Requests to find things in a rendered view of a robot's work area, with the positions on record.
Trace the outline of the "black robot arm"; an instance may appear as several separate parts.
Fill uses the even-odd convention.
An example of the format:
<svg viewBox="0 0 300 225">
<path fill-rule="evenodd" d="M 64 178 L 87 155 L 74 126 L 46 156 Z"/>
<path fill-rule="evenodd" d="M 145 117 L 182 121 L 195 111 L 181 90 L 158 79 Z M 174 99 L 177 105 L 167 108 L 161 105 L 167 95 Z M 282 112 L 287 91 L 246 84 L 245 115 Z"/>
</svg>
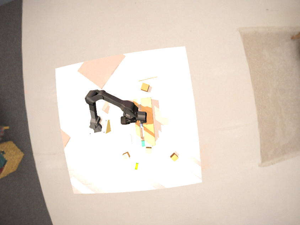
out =
<svg viewBox="0 0 300 225">
<path fill-rule="evenodd" d="M 102 131 L 102 126 L 99 123 L 101 119 L 97 115 L 96 108 L 96 101 L 101 99 L 119 107 L 123 111 L 123 116 L 126 116 L 130 121 L 135 118 L 139 121 L 146 121 L 147 113 L 145 111 L 138 111 L 138 107 L 133 102 L 119 99 L 105 90 L 90 90 L 85 97 L 85 102 L 89 105 L 91 114 L 89 128 L 93 129 L 94 133 Z"/>
</svg>

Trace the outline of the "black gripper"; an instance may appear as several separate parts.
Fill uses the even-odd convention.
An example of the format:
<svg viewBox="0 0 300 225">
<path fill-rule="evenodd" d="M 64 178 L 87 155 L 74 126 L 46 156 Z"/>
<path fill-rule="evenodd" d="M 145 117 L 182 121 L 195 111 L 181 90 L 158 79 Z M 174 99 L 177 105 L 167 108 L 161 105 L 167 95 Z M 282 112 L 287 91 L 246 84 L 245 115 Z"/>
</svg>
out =
<svg viewBox="0 0 300 225">
<path fill-rule="evenodd" d="M 147 120 L 146 121 L 140 121 L 141 124 L 146 123 L 146 122 L 147 122 Z M 120 118 L 120 123 L 121 123 L 121 125 L 128 125 L 130 123 L 137 123 L 137 120 L 135 118 L 134 120 L 130 121 L 130 120 L 128 120 L 128 118 L 126 116 L 122 116 Z"/>
</svg>

